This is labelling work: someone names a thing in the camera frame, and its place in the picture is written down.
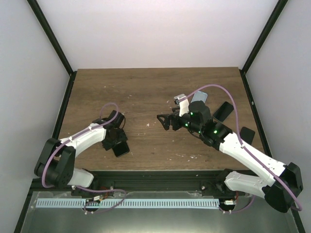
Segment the light blue phone case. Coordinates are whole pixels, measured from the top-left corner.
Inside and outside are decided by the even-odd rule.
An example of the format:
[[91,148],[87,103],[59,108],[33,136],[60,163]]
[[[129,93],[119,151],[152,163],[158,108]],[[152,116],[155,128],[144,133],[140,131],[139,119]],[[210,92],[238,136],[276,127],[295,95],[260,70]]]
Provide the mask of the light blue phone case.
[[202,91],[197,91],[193,94],[192,99],[191,99],[191,103],[192,102],[196,102],[196,101],[202,101],[203,103],[206,102],[208,97],[208,94]]

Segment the black phone right side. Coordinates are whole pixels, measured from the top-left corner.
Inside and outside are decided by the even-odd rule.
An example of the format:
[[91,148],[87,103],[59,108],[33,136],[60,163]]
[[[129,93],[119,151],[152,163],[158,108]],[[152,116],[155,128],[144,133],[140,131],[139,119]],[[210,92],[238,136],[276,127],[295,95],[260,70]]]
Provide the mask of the black phone right side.
[[252,145],[252,142],[255,137],[255,131],[248,128],[248,127],[242,127],[240,130],[240,137],[243,142]]

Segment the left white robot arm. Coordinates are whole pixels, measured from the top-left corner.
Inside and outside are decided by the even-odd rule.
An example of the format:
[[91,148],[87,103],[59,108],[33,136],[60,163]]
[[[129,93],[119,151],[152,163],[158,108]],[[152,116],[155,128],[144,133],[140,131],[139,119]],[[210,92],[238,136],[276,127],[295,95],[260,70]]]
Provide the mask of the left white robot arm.
[[75,159],[83,151],[96,143],[116,157],[130,152],[127,136],[122,124],[125,116],[115,110],[107,118],[94,120],[80,132],[61,140],[50,138],[46,141],[35,165],[34,174],[41,178],[45,188],[76,186],[88,196],[99,192],[99,183],[94,175],[85,169],[75,167]]

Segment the left black frame post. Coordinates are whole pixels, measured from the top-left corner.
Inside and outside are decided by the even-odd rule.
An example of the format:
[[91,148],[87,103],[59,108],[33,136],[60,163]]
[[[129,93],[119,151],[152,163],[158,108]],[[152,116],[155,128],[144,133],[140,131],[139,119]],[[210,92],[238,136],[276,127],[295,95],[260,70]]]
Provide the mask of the left black frame post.
[[42,27],[45,35],[47,36],[50,44],[54,48],[58,58],[60,59],[63,67],[65,68],[66,72],[69,76],[72,76],[74,71],[69,64],[69,61],[64,53],[64,51],[61,48],[61,45],[59,44],[47,18],[45,17],[38,1],[36,0],[27,0],[27,3],[29,4],[30,8],[32,9],[32,12],[34,13],[35,17],[37,18],[40,26]]

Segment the black front rail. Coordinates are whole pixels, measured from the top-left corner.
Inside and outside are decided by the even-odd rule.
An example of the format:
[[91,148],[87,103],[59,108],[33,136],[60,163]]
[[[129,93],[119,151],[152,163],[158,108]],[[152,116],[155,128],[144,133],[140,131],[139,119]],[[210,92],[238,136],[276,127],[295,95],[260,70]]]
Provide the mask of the black front rail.
[[204,196],[236,194],[225,187],[221,170],[94,171],[91,188],[130,191],[197,191]]

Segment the black phone case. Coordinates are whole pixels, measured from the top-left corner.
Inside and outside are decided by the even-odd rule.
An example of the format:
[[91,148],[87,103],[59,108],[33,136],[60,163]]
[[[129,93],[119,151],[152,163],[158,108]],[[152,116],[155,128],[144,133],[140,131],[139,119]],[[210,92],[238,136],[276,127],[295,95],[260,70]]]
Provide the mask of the black phone case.
[[121,157],[125,154],[128,154],[130,152],[129,146],[126,142],[120,142],[118,144],[116,144],[113,148],[112,148],[114,155],[116,157]]

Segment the teal edged black phone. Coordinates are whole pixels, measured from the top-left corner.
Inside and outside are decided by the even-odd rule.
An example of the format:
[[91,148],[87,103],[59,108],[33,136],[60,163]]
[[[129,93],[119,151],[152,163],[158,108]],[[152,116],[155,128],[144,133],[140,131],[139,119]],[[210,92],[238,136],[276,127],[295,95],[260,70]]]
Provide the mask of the teal edged black phone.
[[225,101],[213,114],[213,118],[219,122],[224,122],[234,111],[231,103]]

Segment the right black frame post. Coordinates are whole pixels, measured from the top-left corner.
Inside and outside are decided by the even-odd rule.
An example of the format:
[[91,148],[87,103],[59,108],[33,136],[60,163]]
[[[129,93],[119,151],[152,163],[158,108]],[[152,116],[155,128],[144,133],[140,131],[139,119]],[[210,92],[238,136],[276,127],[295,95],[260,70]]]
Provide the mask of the right black frame post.
[[283,9],[285,8],[288,0],[278,0],[273,11],[271,12],[267,22],[265,23],[258,39],[254,47],[252,48],[249,56],[247,57],[241,71],[243,73],[247,73],[250,69],[252,63],[254,62],[256,56],[258,55],[260,49],[262,48],[264,42],[266,41],[268,35],[270,34],[272,28],[274,27],[275,23],[277,22],[279,16],[281,15]]

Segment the light blue slotted strip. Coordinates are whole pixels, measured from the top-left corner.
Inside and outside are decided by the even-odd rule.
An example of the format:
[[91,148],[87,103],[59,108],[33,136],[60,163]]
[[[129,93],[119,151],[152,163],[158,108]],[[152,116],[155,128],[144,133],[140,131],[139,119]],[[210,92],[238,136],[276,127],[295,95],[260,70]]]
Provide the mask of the light blue slotted strip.
[[105,199],[86,205],[86,199],[52,199],[40,198],[36,201],[37,208],[103,208],[116,205],[118,208],[194,208],[218,209],[218,199]]

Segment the black frame post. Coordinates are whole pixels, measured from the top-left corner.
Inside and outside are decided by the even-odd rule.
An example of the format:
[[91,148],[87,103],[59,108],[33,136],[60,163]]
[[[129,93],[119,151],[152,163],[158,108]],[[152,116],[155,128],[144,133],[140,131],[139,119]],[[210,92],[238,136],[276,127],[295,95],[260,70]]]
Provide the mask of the black frame post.
[[69,76],[72,76],[74,71],[69,64],[69,61],[64,53],[64,51],[61,48],[61,45],[59,44],[47,18],[45,17],[38,1],[36,0],[27,0],[27,3],[29,4],[30,8],[32,9],[32,12],[34,13],[35,17],[37,18],[40,26],[42,27],[45,35],[47,36],[50,44],[54,48],[58,58],[60,59],[63,67],[65,68],[66,72]]
[[254,62],[256,56],[258,55],[260,49],[262,48],[264,42],[266,41],[268,35],[270,34],[272,28],[274,27],[275,23],[277,22],[279,16],[281,15],[283,9],[285,8],[288,0],[278,0],[273,11],[271,12],[267,22],[265,23],[258,39],[254,47],[252,48],[249,56],[247,57],[241,71],[243,73],[247,73],[250,69],[252,63]]

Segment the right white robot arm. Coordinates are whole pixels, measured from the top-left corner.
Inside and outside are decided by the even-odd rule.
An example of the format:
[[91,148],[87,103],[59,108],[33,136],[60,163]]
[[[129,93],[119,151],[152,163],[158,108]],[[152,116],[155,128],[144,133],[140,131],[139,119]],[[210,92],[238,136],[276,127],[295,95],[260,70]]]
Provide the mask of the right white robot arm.
[[157,119],[165,130],[185,128],[191,134],[197,133],[205,145],[231,156],[255,173],[251,176],[229,172],[216,183],[220,195],[242,191],[265,199],[272,208],[285,213],[303,190],[299,166],[277,161],[240,139],[230,128],[213,119],[203,101],[181,103],[170,114],[157,115]]

